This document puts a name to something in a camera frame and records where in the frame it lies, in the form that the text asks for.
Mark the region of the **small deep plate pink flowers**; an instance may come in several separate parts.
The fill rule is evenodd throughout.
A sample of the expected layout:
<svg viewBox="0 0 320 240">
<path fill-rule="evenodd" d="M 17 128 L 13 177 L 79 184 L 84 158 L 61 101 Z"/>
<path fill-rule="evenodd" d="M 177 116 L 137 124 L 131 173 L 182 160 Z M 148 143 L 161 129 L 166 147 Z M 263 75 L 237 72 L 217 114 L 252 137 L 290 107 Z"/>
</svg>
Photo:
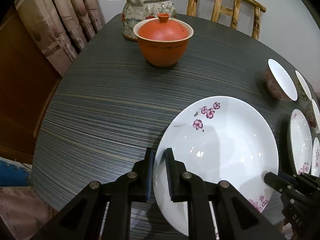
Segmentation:
<svg viewBox="0 0 320 240">
<path fill-rule="evenodd" d="M 319 177 L 320 173 L 320 145 L 319 139 L 315 138 L 313 141 L 311 175 Z"/>
</svg>

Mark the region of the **plate with pink roses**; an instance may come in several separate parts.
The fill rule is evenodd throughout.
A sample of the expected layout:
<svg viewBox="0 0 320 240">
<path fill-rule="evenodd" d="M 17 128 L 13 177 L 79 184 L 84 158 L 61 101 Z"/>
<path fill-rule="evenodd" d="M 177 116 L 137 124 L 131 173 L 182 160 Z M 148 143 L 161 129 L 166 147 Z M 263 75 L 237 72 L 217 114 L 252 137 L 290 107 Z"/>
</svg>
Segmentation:
<svg viewBox="0 0 320 240">
<path fill-rule="evenodd" d="M 291 113 L 289 141 L 296 174 L 309 173 L 312 161 L 312 136 L 307 119 L 299 109 L 294 109 Z"/>
</svg>

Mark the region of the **large plate purple flowers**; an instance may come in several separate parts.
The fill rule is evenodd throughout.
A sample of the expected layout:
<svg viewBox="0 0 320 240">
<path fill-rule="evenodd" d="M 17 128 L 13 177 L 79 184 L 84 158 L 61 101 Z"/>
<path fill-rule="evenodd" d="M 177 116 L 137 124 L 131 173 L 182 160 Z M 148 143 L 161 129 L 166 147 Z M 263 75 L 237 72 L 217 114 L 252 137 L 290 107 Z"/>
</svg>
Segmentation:
<svg viewBox="0 0 320 240">
<path fill-rule="evenodd" d="M 187 204 L 169 196 L 164 151 L 204 181 L 230 182 L 258 211 L 272 196 L 264 182 L 267 172 L 278 172 L 278 150 L 271 128 L 248 103 L 229 96 L 201 99 L 176 116 L 157 148 L 153 190 L 157 205 L 169 224 L 188 234 Z"/>
</svg>

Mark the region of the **white bowl red floral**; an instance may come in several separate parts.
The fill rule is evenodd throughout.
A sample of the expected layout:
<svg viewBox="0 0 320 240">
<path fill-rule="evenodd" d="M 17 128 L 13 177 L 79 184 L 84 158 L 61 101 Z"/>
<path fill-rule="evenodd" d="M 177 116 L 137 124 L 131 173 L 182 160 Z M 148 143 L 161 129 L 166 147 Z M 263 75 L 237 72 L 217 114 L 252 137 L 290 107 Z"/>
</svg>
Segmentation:
<svg viewBox="0 0 320 240">
<path fill-rule="evenodd" d="M 319 109 L 314 99 L 308 103 L 305 113 L 309 126 L 316 134 L 319 134 Z"/>
</svg>

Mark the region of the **white bowl green floral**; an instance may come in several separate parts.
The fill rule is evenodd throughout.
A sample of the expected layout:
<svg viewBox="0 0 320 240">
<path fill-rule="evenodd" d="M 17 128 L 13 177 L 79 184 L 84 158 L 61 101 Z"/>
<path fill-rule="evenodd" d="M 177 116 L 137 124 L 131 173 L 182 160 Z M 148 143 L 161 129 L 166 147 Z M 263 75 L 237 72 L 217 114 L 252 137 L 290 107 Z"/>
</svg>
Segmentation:
<svg viewBox="0 0 320 240">
<path fill-rule="evenodd" d="M 311 101 L 312 95 L 306 80 L 299 71 L 295 71 L 298 80 L 298 98 L 303 101 Z"/>
</svg>

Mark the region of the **wide white bowl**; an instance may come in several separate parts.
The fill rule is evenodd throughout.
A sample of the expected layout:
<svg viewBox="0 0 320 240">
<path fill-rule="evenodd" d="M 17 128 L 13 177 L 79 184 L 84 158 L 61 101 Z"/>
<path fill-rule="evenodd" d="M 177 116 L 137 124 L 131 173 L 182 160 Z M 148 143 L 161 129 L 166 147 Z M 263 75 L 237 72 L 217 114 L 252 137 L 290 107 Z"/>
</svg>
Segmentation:
<svg viewBox="0 0 320 240">
<path fill-rule="evenodd" d="M 298 94 L 288 72 L 274 59 L 268 59 L 265 71 L 266 84 L 272 96 L 282 101 L 297 101 Z"/>
</svg>

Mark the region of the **blue floor mat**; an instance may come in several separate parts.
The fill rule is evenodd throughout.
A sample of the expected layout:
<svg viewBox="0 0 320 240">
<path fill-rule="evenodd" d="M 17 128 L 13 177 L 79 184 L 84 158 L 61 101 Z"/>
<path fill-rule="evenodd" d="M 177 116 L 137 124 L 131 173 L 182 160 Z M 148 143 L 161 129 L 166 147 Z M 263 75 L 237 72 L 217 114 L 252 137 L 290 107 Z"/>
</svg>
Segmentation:
<svg viewBox="0 0 320 240">
<path fill-rule="evenodd" d="M 31 169 L 1 160 L 0 186 L 22 187 L 31 185 Z"/>
</svg>

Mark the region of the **orange lidded tea cup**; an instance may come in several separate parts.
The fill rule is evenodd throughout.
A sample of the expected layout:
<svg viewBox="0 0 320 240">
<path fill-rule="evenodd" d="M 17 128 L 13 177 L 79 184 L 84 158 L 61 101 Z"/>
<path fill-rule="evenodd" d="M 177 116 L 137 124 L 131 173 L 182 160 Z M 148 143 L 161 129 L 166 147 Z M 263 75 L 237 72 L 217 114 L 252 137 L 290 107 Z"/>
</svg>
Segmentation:
<svg viewBox="0 0 320 240">
<path fill-rule="evenodd" d="M 189 24 L 167 13 L 137 23 L 133 32 L 142 55 L 156 67 L 170 67 L 178 62 L 194 34 Z"/>
</svg>

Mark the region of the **brown wooden door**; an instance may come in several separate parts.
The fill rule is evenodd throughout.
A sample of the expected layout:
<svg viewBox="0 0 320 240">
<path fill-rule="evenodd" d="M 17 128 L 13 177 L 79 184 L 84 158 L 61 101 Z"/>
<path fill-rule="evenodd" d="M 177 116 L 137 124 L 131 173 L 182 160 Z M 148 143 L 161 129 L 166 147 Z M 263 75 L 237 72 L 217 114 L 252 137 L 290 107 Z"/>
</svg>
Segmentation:
<svg viewBox="0 0 320 240">
<path fill-rule="evenodd" d="M 32 164 L 37 135 L 62 77 L 15 7 L 1 21 L 1 157 Z"/>
</svg>

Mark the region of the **floral ceramic teapot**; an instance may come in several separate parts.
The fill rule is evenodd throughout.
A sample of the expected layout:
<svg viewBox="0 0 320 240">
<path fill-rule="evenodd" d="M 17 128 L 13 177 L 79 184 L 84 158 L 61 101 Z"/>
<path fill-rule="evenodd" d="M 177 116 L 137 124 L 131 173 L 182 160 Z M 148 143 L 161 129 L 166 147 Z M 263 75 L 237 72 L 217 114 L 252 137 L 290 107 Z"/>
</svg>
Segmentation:
<svg viewBox="0 0 320 240">
<path fill-rule="evenodd" d="M 125 0 L 126 3 L 121 15 L 123 35 L 133 41 L 137 41 L 133 33 L 134 26 L 143 21 L 156 18 L 159 13 L 167 13 L 171 18 L 177 15 L 172 0 Z"/>
</svg>

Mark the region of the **beige patterned curtain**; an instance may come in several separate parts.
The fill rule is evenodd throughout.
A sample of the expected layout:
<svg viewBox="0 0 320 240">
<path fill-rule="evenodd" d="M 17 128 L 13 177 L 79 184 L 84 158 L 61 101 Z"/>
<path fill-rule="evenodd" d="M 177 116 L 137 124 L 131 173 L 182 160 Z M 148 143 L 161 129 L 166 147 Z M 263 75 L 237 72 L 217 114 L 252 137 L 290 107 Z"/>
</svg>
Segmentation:
<svg viewBox="0 0 320 240">
<path fill-rule="evenodd" d="M 98 0 L 15 0 L 15 8 L 61 76 L 105 24 Z"/>
</svg>

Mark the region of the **wooden bamboo chair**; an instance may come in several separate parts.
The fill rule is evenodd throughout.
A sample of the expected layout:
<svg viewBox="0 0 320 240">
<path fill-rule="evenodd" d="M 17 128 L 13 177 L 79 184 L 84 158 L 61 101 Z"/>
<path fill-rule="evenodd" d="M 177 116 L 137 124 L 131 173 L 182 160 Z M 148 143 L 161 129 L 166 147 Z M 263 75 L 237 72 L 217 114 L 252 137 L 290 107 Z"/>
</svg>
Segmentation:
<svg viewBox="0 0 320 240">
<path fill-rule="evenodd" d="M 261 16 L 261 13 L 266 12 L 266 8 L 255 0 L 234 0 L 232 8 L 223 6 L 222 1 L 223 0 L 214 1 L 211 21 L 217 23 L 220 15 L 229 16 L 231 18 L 230 27 L 236 30 L 238 27 L 241 2 L 246 2 L 247 4 L 251 5 L 254 8 L 253 27 L 252 27 L 251 37 L 255 40 L 258 40 L 260 35 L 260 16 Z M 197 3 L 198 3 L 198 0 L 188 0 L 188 6 L 187 6 L 188 16 L 193 16 L 193 17 L 196 16 Z"/>
</svg>

